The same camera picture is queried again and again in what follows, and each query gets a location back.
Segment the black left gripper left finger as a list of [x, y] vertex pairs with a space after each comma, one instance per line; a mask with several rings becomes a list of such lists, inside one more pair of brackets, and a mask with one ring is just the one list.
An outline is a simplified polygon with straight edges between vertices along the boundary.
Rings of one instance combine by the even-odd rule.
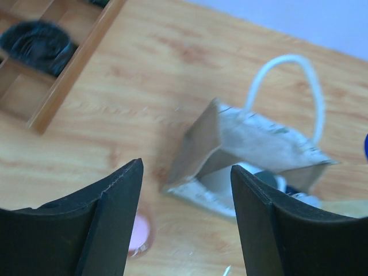
[[2, 275], [123, 275], [143, 161], [39, 208], [1, 210]]

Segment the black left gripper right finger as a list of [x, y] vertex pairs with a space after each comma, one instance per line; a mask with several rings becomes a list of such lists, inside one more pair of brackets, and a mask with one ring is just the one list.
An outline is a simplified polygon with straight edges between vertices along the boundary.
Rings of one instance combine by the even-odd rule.
[[247, 275], [367, 275], [367, 218], [312, 207], [241, 166], [231, 185]]

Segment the dark blue cap amber bottle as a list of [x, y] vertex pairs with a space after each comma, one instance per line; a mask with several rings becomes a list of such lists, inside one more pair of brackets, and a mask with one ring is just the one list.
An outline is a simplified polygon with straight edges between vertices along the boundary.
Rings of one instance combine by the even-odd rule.
[[290, 186], [286, 187], [285, 193], [312, 207], [319, 208], [319, 209], [321, 207], [321, 202], [317, 197], [297, 191], [296, 189]]

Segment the pink cap peach bottle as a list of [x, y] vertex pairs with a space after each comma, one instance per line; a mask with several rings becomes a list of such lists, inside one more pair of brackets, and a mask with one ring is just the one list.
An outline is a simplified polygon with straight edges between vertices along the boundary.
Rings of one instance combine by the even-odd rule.
[[155, 224], [144, 214], [136, 213], [131, 239], [128, 248], [128, 258], [137, 258], [146, 254], [155, 238]]

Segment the white bottle grey cap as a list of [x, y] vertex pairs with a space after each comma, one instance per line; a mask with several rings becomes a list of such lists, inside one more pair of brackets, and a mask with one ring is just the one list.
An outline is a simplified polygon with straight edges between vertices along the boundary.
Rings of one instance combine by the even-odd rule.
[[[244, 162], [238, 163], [237, 165], [241, 166], [269, 186], [283, 193], [286, 191], [287, 181], [283, 176]], [[232, 166], [228, 166], [207, 174], [200, 179], [200, 182], [210, 191], [216, 193], [219, 196], [220, 201], [223, 202], [226, 207], [233, 209], [234, 203], [231, 188], [231, 168]]]

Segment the printed canvas tote bag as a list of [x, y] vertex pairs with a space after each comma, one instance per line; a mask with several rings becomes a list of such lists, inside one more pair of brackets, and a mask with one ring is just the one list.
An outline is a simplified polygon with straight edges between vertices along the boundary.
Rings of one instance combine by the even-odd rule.
[[[315, 101], [312, 137], [252, 111], [259, 87], [275, 66], [301, 67]], [[214, 99], [182, 139], [163, 192], [235, 221], [235, 207], [226, 207], [200, 179], [212, 172], [244, 162], [283, 176], [297, 191], [308, 193], [326, 168], [334, 164], [319, 148], [325, 123], [325, 102], [311, 62], [300, 55], [282, 55], [267, 62], [256, 74], [243, 108]]]

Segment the blue cap orange bottle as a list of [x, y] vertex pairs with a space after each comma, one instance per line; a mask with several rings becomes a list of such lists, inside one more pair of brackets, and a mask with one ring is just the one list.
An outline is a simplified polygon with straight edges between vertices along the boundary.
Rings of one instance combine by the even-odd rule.
[[364, 139], [363, 151], [364, 151], [364, 154], [365, 154], [365, 158], [368, 161], [368, 134], [365, 136], [365, 139]]

